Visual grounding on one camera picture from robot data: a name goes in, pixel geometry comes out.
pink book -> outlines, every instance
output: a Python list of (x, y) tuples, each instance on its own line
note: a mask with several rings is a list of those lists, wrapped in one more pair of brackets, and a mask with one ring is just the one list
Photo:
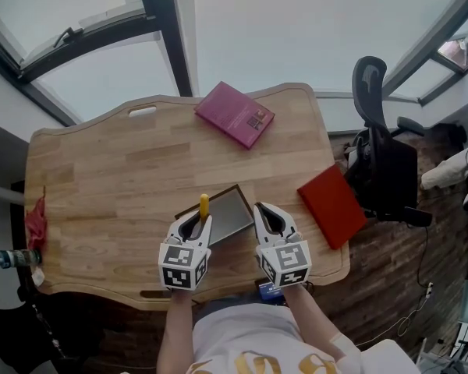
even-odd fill
[(274, 118), (274, 112), (224, 82), (215, 86), (195, 111), (247, 149)]

wooden tabletop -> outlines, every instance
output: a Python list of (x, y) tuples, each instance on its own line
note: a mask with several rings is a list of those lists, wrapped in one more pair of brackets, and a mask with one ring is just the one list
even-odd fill
[[(309, 281), (344, 278), (348, 243), (331, 250), (296, 191), (334, 163), (314, 92), (284, 83), (249, 95), (275, 113), (251, 150), (197, 117), (193, 109), (201, 99), (192, 97), (134, 100), (81, 125), (35, 132), (25, 197), (32, 210), (45, 186), (48, 242), (40, 291), (79, 291), (142, 310), (166, 309), (158, 251), (169, 225), (200, 194), (235, 184), (251, 206), (264, 201), (293, 216), (309, 242)], [(149, 107), (156, 111), (129, 115)], [(194, 299), (254, 289), (264, 277), (256, 245), (251, 228), (213, 246)]]

red book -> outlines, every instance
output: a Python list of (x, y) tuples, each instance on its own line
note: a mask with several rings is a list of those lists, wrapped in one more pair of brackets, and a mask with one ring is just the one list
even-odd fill
[(220, 82), (194, 108), (196, 115), (250, 149), (274, 118), (263, 105)]
[(298, 189), (333, 249), (340, 249), (365, 224), (353, 191), (335, 164)]

yellow marker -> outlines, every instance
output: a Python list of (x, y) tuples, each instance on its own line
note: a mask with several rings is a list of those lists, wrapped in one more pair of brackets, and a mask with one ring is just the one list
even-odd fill
[(201, 194), (200, 197), (200, 217), (201, 221), (205, 221), (208, 216), (208, 204), (210, 202), (210, 198), (206, 194)]

white t-shirt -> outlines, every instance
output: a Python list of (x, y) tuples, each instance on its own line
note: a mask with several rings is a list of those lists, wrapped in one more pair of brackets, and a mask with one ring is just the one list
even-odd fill
[(330, 341), (345, 355), (338, 362), (303, 342), (288, 308), (233, 306), (197, 322), (193, 332), (196, 363), (188, 373), (360, 374), (360, 351), (351, 341), (341, 334)]

